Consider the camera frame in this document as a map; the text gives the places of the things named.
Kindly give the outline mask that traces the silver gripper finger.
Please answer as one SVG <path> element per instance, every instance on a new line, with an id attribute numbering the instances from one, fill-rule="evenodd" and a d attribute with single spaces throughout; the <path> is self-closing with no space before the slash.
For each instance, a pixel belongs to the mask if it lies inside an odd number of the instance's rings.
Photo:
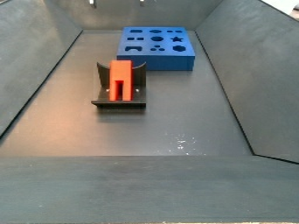
<path id="1" fill-rule="evenodd" d="M 138 0 L 140 6 L 144 7 L 145 5 L 145 0 Z"/>
<path id="2" fill-rule="evenodd" d="M 95 8 L 95 0 L 87 0 L 87 3 L 91 8 Z"/>

